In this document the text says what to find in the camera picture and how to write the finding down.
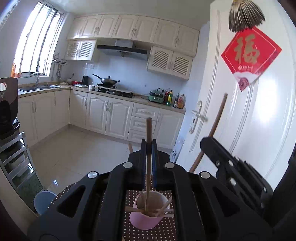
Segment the dark wooden chopstick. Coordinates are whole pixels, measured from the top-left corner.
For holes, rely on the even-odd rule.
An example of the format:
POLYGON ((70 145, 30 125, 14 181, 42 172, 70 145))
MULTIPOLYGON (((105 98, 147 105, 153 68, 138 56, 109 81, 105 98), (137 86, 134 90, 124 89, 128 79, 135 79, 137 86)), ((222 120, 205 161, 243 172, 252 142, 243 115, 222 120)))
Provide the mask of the dark wooden chopstick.
POLYGON ((152 143, 152 118, 146 119, 147 125, 147 187, 146 187, 146 198, 145 198, 145 212, 149 211, 149 194, 151 189, 151 166, 152 166, 152 154, 151 154, 151 143, 152 143))

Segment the kitchen cabinets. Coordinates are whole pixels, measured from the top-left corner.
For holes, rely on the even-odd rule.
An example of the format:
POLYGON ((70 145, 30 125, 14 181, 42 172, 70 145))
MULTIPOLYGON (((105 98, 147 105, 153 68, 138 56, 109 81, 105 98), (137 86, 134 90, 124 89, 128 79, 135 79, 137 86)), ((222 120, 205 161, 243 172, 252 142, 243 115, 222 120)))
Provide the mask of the kitchen cabinets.
POLYGON ((97 45, 130 40, 149 52, 147 69, 189 79, 199 31, 175 22, 139 15, 92 15, 73 20, 67 35, 67 60, 94 58, 97 45))
POLYGON ((70 87, 19 93, 18 119, 32 147, 67 125, 140 143, 146 118, 152 119, 152 137, 158 146, 172 149, 185 111, 152 104, 140 98, 126 100, 70 87))

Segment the upper kitchen cabinets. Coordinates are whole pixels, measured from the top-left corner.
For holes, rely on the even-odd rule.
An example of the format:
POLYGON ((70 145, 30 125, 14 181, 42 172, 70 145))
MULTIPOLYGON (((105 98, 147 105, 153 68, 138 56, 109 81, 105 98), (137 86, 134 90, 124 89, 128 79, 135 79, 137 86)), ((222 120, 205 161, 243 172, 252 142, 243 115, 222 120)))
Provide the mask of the upper kitchen cabinets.
POLYGON ((139 15, 92 15, 73 20, 67 35, 67 60, 94 58, 97 45, 130 40, 149 52, 147 69, 189 79, 199 31, 175 22, 139 15))

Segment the pink cup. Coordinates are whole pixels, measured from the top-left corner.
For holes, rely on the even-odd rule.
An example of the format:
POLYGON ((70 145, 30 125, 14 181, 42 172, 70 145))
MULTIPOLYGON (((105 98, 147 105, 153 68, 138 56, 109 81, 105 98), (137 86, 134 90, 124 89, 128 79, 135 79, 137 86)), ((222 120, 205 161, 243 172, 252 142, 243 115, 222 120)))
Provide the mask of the pink cup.
MULTIPOLYGON (((145 208, 145 196, 146 192, 143 192, 143 195, 138 194, 134 200, 134 208, 144 209, 145 208)), ((157 209, 160 209, 166 202, 168 198, 165 195, 157 191, 150 191, 149 194, 149 211, 153 214, 157 213, 157 209)), ((162 219, 163 216, 149 216, 139 212, 130 213, 130 222, 131 224, 138 228, 139 230, 151 230, 153 229, 162 219)))

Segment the dark sauce bottle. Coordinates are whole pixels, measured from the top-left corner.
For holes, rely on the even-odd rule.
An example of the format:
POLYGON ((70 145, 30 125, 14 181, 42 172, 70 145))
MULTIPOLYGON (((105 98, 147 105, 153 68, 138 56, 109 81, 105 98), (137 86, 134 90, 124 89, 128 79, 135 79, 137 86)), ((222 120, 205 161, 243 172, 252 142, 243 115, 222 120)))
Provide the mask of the dark sauce bottle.
POLYGON ((175 98, 174 105, 173 105, 174 108, 178 107, 178 102, 179 102, 179 93, 177 94, 177 96, 175 98))

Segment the brown polka dot tablecloth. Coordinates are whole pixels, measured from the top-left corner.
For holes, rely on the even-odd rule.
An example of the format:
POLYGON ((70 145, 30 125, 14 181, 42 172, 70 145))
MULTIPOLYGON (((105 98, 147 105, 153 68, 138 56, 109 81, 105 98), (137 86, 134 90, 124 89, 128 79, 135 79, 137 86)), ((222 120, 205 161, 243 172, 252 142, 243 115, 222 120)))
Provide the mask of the brown polka dot tablecloth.
POLYGON ((170 205, 173 202, 171 198, 165 197, 163 194, 152 191, 152 199, 150 200, 149 210, 147 213, 144 211, 144 201, 146 192, 140 191, 136 196, 133 206, 126 206, 126 214, 130 214, 130 220, 124 219, 123 221, 123 233, 122 240, 128 240, 128 235, 135 234, 130 231, 129 225, 133 225, 134 228, 142 231, 148 231, 155 228, 163 218, 173 218, 176 220, 174 210, 170 209, 170 205))

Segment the green bottle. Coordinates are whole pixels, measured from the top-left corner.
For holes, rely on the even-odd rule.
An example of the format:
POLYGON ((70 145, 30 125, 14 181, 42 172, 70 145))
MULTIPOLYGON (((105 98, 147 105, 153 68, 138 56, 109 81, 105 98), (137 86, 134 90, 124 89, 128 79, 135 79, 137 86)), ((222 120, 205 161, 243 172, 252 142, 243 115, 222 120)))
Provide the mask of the green bottle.
POLYGON ((168 99, 167 99, 166 105, 171 106, 172 100, 173 100, 173 91, 170 90, 170 92, 168 93, 168 99))

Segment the green electric cooker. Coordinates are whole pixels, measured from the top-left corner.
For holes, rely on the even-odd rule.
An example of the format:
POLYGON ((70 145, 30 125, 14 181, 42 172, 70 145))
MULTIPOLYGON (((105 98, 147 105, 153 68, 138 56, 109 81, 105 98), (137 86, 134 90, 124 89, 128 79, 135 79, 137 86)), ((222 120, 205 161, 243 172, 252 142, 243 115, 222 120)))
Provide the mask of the green electric cooker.
POLYGON ((151 90, 148 95, 148 100, 155 103, 163 103, 164 90, 160 88, 151 90))

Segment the gas stove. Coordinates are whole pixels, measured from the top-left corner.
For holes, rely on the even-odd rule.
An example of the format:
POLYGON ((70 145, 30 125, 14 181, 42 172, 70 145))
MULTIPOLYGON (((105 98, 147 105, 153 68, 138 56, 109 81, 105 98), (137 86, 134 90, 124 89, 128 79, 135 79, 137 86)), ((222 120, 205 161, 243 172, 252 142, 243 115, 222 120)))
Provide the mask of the gas stove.
POLYGON ((106 87, 103 84, 99 84, 96 86, 92 85, 90 90, 126 98, 134 98, 134 93, 132 91, 118 89, 116 86, 106 87))

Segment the black wok with lid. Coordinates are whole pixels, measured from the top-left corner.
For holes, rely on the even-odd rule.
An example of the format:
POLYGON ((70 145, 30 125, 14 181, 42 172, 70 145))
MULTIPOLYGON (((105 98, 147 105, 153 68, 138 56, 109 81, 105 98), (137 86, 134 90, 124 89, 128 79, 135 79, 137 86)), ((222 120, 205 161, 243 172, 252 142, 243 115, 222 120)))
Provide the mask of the black wok with lid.
POLYGON ((93 76, 97 77, 101 81, 102 84, 106 84, 106 85, 115 85, 120 82, 119 80, 111 79, 110 76, 107 78, 101 78, 100 76, 98 76, 96 74, 93 74, 93 76))

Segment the blue plastic stool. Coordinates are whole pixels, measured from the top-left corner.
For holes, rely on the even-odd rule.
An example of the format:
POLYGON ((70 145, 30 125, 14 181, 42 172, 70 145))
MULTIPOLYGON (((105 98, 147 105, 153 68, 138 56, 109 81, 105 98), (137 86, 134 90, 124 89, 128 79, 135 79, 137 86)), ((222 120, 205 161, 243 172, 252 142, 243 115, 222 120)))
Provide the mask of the blue plastic stool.
POLYGON ((44 214, 50 203, 56 198, 56 194, 51 191, 41 191, 34 197, 34 208, 39 215, 44 214))

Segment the red fu door poster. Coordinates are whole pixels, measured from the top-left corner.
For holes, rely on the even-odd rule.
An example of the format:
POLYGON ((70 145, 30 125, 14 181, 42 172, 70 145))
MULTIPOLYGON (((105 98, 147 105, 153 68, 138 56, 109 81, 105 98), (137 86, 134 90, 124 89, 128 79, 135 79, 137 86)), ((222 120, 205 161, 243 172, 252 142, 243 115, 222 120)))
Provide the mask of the red fu door poster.
POLYGON ((222 59, 238 83, 245 90, 257 80, 282 51, 269 36, 257 27, 237 32, 222 59))

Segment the metal shelf rack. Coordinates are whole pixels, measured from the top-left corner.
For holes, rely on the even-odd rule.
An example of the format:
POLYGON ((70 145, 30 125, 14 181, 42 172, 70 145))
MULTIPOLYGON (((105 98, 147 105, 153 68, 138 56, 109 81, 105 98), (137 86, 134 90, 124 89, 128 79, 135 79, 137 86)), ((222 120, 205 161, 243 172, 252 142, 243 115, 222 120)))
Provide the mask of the metal shelf rack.
POLYGON ((24 132, 1 140, 1 170, 16 191, 35 174, 24 132))

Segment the sink faucet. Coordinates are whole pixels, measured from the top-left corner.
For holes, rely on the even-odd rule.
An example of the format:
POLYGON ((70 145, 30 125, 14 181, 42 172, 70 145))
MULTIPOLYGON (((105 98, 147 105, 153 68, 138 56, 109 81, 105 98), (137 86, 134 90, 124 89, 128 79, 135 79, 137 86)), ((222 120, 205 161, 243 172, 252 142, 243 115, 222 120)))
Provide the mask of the sink faucet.
POLYGON ((34 76, 36 77, 36 84, 35 84, 35 87, 34 87, 34 90, 37 90, 39 89, 39 76, 40 76, 40 66, 39 64, 37 64, 36 66, 36 71, 34 73, 34 76))

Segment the feather fan on door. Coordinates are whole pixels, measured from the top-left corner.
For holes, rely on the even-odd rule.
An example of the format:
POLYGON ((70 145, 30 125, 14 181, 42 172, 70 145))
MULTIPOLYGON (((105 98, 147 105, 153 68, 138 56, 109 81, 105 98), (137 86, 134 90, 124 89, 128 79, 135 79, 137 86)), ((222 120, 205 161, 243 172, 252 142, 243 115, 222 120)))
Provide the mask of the feather fan on door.
POLYGON ((250 0, 232 1, 228 16, 228 27, 231 32, 237 33, 245 29, 261 25, 265 16, 260 7, 250 0))

